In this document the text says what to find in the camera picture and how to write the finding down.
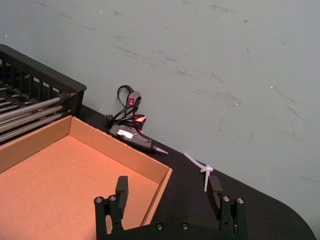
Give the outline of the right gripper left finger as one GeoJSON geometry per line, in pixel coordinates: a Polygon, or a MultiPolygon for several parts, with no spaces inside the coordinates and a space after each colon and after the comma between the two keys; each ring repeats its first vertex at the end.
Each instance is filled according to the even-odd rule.
{"type": "Polygon", "coordinates": [[[107,198],[97,196],[94,199],[95,209],[95,233],[97,235],[107,235],[106,217],[110,216],[111,232],[121,232],[124,230],[122,219],[129,196],[128,176],[119,176],[115,187],[115,193],[107,198]]]}

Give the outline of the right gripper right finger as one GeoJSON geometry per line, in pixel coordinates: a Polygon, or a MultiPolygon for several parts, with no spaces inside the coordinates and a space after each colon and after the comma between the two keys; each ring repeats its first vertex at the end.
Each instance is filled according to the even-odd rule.
{"type": "Polygon", "coordinates": [[[242,197],[233,199],[228,196],[215,175],[208,177],[207,196],[222,234],[248,234],[246,203],[242,197]]]}

